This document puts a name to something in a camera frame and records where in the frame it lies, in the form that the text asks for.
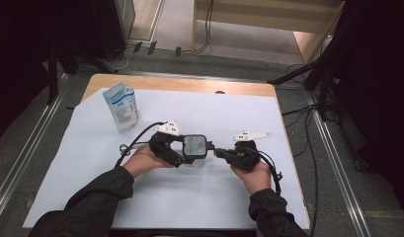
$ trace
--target electrical cord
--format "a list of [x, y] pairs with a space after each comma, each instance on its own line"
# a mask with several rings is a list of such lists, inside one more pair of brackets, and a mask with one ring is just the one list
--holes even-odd
[[259, 151], [259, 150], [256, 150], [256, 149], [251, 149], [251, 148], [248, 148], [248, 147], [241, 147], [240, 149], [250, 151], [250, 152], [253, 152], [253, 153], [257, 153], [260, 156], [260, 158], [266, 162], [266, 164], [269, 166], [270, 173], [272, 174], [273, 180], [275, 181], [276, 194], [280, 195], [282, 193], [282, 188], [280, 186], [280, 180], [283, 178], [283, 175], [282, 175], [282, 172], [280, 172], [279, 174], [277, 173], [276, 164], [273, 161], [272, 157], [267, 155], [265, 152]]
[[[292, 66], [303, 66], [303, 65], [304, 65], [304, 64], [292, 64], [292, 65], [288, 66], [288, 67], [285, 69], [285, 75], [288, 74], [288, 70], [289, 70], [290, 67], [292, 67]], [[293, 81], [294, 83], [302, 84], [302, 83], [304, 83], [304, 81], [305, 81], [306, 79], [305, 79], [305, 77], [303, 76], [303, 74], [302, 74], [301, 76], [302, 76], [302, 78], [303, 78], [303, 82], [296, 81], [296, 80], [294, 80], [294, 78], [291, 78], [290, 80]]]
[[127, 57], [126, 53], [127, 53], [131, 48], [134, 48], [134, 46], [133, 46], [133, 47], [128, 47], [128, 48], [123, 52], [124, 57], [125, 57], [125, 60], [126, 60], [125, 65], [124, 65], [123, 67], [114, 67], [112, 64], [110, 64], [109, 62], [106, 61], [106, 58], [104, 58], [104, 63], [106, 63], [108, 66], [110, 66], [111, 68], [113, 68], [113, 69], [115, 69], [115, 70], [122, 70], [122, 69], [125, 69], [125, 68], [128, 66], [128, 57]]
[[[310, 118], [310, 120], [308, 122], [307, 120], [308, 120], [311, 112], [312, 112], [312, 116], [311, 116], [311, 118]], [[313, 152], [312, 143], [310, 142], [309, 129], [308, 129], [309, 125], [310, 125], [310, 122], [312, 121], [313, 114], [315, 114], [315, 112], [316, 112], [316, 110], [310, 110], [308, 112], [308, 114], [306, 115], [306, 119], [305, 119], [306, 141], [307, 141], [307, 144], [309, 146], [310, 154], [312, 156], [313, 169], [314, 169], [314, 175], [315, 175], [315, 208], [314, 208], [312, 226], [310, 228], [310, 237], [313, 237], [313, 235], [315, 233], [316, 221], [317, 221], [317, 218], [318, 218], [318, 200], [319, 200], [319, 195], [318, 195], [318, 190], [319, 190], [318, 189], [318, 167], [316, 165], [316, 157], [315, 157], [315, 153]]]
[[137, 144], [137, 140], [146, 132], [148, 131], [151, 127], [155, 126], [155, 125], [162, 125], [165, 124], [165, 122], [159, 121], [159, 122], [155, 122], [153, 124], [151, 124], [150, 126], [148, 126], [146, 129], [144, 129], [132, 142], [131, 144], [127, 147], [127, 149], [121, 154], [121, 158], [119, 158], [118, 162], [116, 163], [116, 166], [119, 166], [121, 164], [121, 161], [124, 159], [124, 157], [127, 155], [127, 153], [133, 148], [133, 145]]
[[211, 0], [210, 5], [208, 6], [208, 9], [207, 9], [207, 14], [205, 16], [205, 21], [204, 21], [205, 41], [204, 41], [203, 46], [194, 51], [183, 50], [183, 52], [189, 52], [190, 54], [199, 54], [199, 53], [204, 52], [205, 49], [207, 48], [208, 44], [210, 43], [210, 25], [211, 25], [211, 16], [213, 13], [213, 3], [214, 3], [214, 1]]
[[296, 122], [298, 122], [301, 115], [303, 115], [304, 113], [307, 113], [305, 121], [304, 121], [304, 127], [305, 127], [305, 133], [306, 133], [306, 143], [305, 143], [305, 146], [303, 147], [303, 149], [298, 154], [293, 155], [293, 157], [301, 155], [306, 150], [306, 148], [309, 147], [310, 154], [312, 156], [312, 162], [313, 162], [313, 168], [314, 168], [314, 180], [315, 180], [315, 206], [314, 206], [314, 210], [313, 210], [314, 214], [313, 214], [313, 220], [312, 220], [312, 225], [311, 225], [310, 237], [313, 237], [313, 235], [315, 233], [316, 222], [317, 222], [317, 218], [318, 218], [318, 201], [319, 201], [318, 167], [317, 167], [317, 163], [316, 163], [315, 153], [313, 152], [312, 143], [311, 143], [310, 137], [309, 137], [309, 126], [312, 122], [312, 118], [316, 112], [317, 107], [318, 107], [318, 104], [313, 104], [313, 105], [306, 106], [299, 110], [294, 110], [294, 111], [290, 111], [290, 112], [286, 112], [286, 113], [282, 114], [282, 116], [288, 116], [288, 115], [291, 115], [294, 113], [300, 113], [300, 115], [297, 117], [296, 121], [292, 122], [290, 125], [287, 126], [287, 127], [289, 127], [292, 124], [295, 124]]

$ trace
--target black cable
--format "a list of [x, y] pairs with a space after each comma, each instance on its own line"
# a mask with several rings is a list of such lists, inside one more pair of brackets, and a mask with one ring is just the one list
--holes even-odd
[[210, 5], [208, 6], [207, 9], [207, 14], [205, 16], [205, 21], [204, 21], [204, 30], [205, 30], [205, 41], [204, 45], [196, 49], [194, 51], [191, 50], [183, 50], [183, 52], [190, 52], [191, 54], [199, 54], [204, 52], [204, 50], [207, 48], [208, 44], [210, 43], [210, 25], [211, 25], [211, 16], [213, 14], [213, 0], [211, 0]]
[[[310, 154], [312, 156], [314, 175], [315, 175], [315, 208], [314, 208], [312, 226], [310, 228], [311, 229], [310, 237], [313, 237], [313, 234], [315, 233], [316, 220], [318, 218], [318, 167], [316, 165], [316, 157], [315, 157], [315, 153], [313, 152], [313, 149], [312, 149], [312, 143], [310, 142], [309, 129], [308, 129], [315, 111], [316, 110], [310, 110], [308, 112], [308, 114], [306, 115], [306, 119], [305, 119], [306, 142], [307, 142], [307, 145], [309, 146]], [[312, 112], [312, 117], [310, 118], [310, 120], [308, 122], [308, 118], [309, 118], [311, 112]]]
[[305, 113], [307, 113], [307, 111], [303, 111], [302, 113], [300, 113], [300, 114], [297, 116], [297, 119], [296, 119], [295, 121], [293, 121], [292, 123], [286, 125], [285, 128], [288, 128], [288, 127], [292, 126], [293, 124], [297, 123], [297, 122], [299, 121], [300, 117], [301, 117], [303, 114], [305, 114]]
[[307, 143], [307, 141], [306, 141], [305, 146], [303, 147], [303, 149], [302, 149], [299, 153], [293, 155], [293, 157], [297, 157], [297, 156], [303, 154], [303, 152], [305, 152], [305, 150], [306, 150], [307, 147], [308, 147], [308, 143]]
[[305, 111], [305, 110], [309, 110], [309, 109], [314, 108], [316, 106], [318, 106], [318, 104], [309, 105], [309, 106], [303, 107], [302, 109], [299, 109], [299, 110], [285, 112], [285, 113], [282, 113], [282, 116], [284, 117], [284, 116], [288, 116], [288, 115], [291, 115], [291, 114], [294, 114], [294, 113], [297, 113], [297, 112], [302, 112], [302, 111]]
[[[290, 67], [292, 67], [292, 66], [303, 66], [303, 65], [304, 65], [304, 64], [292, 64], [292, 65], [288, 66], [288, 67], [285, 69], [285, 75], [288, 74], [288, 69], [289, 69]], [[305, 79], [305, 77], [303, 76], [303, 74], [302, 74], [301, 76], [302, 76], [302, 78], [303, 78], [303, 82], [296, 81], [296, 80], [294, 80], [294, 78], [291, 78], [290, 80], [293, 81], [293, 82], [295, 82], [295, 83], [302, 84], [302, 83], [304, 83], [304, 80], [306, 80], [306, 79]]]
[[[257, 153], [260, 156], [260, 158], [263, 159], [267, 163], [267, 165], [269, 166], [270, 172], [272, 173], [273, 180], [275, 181], [276, 194], [280, 195], [282, 193], [282, 189], [281, 189], [281, 186], [280, 186], [280, 180], [282, 179], [283, 176], [282, 176], [282, 174], [278, 175], [277, 170], [276, 170], [276, 166], [272, 165], [270, 163], [270, 161], [261, 154], [261, 153], [264, 153], [264, 154], [266, 154], [266, 153], [263, 152], [263, 151], [259, 151], [259, 150], [256, 150], [256, 149], [251, 149], [251, 148], [248, 148], [248, 147], [240, 147], [240, 149], [247, 150], [247, 151], [250, 151], [250, 152], [253, 152], [253, 153]], [[273, 162], [273, 164], [275, 164], [272, 157], [270, 157], [269, 155], [267, 155], [267, 157], [269, 157], [270, 160]]]
[[267, 156], [270, 159], [270, 161], [272, 161], [273, 166], [275, 167], [275, 169], [277, 169], [275, 161], [272, 159], [272, 157], [270, 157], [268, 154], [266, 154], [266, 152], [263, 152], [263, 151], [258, 151], [258, 152], [260, 152], [261, 154]]
[[146, 129], [144, 129], [132, 142], [131, 144], [128, 146], [128, 148], [123, 152], [123, 154], [121, 155], [121, 158], [119, 158], [118, 162], [116, 163], [116, 166], [119, 166], [121, 164], [121, 161], [124, 159], [124, 157], [127, 155], [127, 153], [133, 148], [133, 145], [136, 144], [137, 140], [140, 138], [140, 136], [142, 136], [146, 131], [148, 131], [152, 126], [155, 125], [162, 125], [165, 124], [165, 122], [159, 121], [159, 122], [155, 122], [153, 124], [151, 124], [150, 126], [148, 126]]

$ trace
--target black cloth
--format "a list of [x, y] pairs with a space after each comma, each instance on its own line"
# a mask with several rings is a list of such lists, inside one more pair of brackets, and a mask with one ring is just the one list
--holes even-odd
[[307, 237], [294, 221], [294, 216], [285, 210], [287, 201], [272, 189], [258, 191], [250, 200], [248, 211], [264, 236]]
[[[107, 236], [119, 201], [133, 196], [133, 182], [124, 167], [116, 167], [76, 193], [64, 210], [43, 215], [29, 236]], [[256, 192], [250, 199], [250, 216], [266, 237], [307, 236], [286, 212], [285, 199], [273, 190]]]

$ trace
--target gray carpet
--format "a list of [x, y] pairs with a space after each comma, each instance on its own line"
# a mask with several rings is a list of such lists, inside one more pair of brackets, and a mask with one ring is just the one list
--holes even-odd
[[[175, 52], [156, 50], [153, 55], [146, 55], [146, 49], [129, 54], [129, 65], [119, 74], [135, 71], [172, 73], [225, 77], [254, 82], [278, 78], [285, 74], [287, 65], [231, 59], [214, 56], [182, 55], [175, 57]], [[121, 67], [125, 60], [119, 56], [111, 61]], [[21, 226], [29, 209], [24, 207], [29, 199], [34, 199], [40, 183], [50, 165], [69, 125], [72, 110], [79, 104], [90, 77], [99, 73], [94, 66], [79, 63], [80, 70], [70, 75], [65, 96], [56, 115], [51, 121], [44, 137], [34, 154], [20, 184], [7, 204], [0, 218], [0, 236], [27, 236], [29, 230]], [[44, 90], [17, 119], [0, 140], [0, 184], [10, 170], [12, 163], [26, 142], [44, 108], [47, 91]], [[287, 82], [277, 87], [278, 99], [282, 112], [292, 111], [307, 106], [306, 93], [301, 86]], [[297, 115], [284, 117], [286, 124], [295, 121]], [[287, 128], [287, 136], [293, 154], [299, 153], [306, 142], [303, 115], [299, 122]], [[332, 138], [339, 149], [340, 157], [354, 190], [364, 209], [366, 220], [372, 236], [404, 236], [404, 215], [392, 193], [391, 187], [377, 174], [363, 174], [356, 170], [352, 151], [347, 145], [343, 131], [334, 123], [328, 122]], [[328, 155], [314, 121], [309, 127], [312, 147], [317, 159], [319, 176], [319, 209], [315, 236], [356, 236], [356, 230], [341, 195]], [[297, 173], [308, 206], [314, 203], [313, 163], [308, 149], [294, 157]], [[312, 220], [313, 211], [309, 209]]]

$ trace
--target white bottle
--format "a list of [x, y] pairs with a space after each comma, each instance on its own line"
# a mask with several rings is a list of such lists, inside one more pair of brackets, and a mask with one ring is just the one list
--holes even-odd
[[128, 130], [137, 124], [138, 112], [133, 89], [124, 83], [119, 83], [103, 92], [103, 97], [119, 131]]

